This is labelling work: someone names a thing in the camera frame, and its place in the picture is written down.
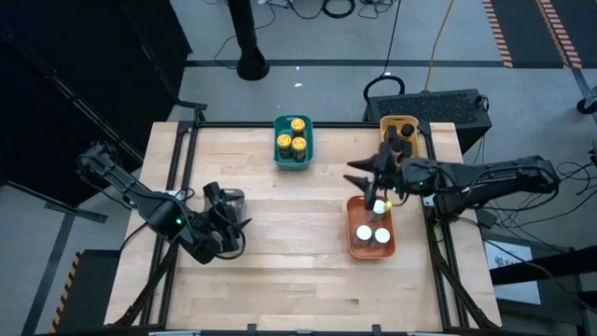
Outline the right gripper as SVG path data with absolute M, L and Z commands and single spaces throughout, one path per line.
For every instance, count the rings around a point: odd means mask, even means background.
M 380 152 L 364 160 L 349 161 L 348 165 L 362 171 L 373 171 L 374 179 L 371 189 L 374 192 L 378 189 L 393 189 L 395 192 L 409 191 L 403 178 L 401 166 L 396 163 L 396 157 L 392 152 Z M 367 191 L 371 186 L 367 177 L 354 175 L 344 175 L 343 177 L 362 191 Z

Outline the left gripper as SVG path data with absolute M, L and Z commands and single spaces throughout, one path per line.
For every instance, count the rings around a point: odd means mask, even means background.
M 184 215 L 184 250 L 200 264 L 233 260 L 244 253 L 243 228 L 251 218 L 243 219 L 234 205 L 218 204 L 200 213 L 185 207 Z

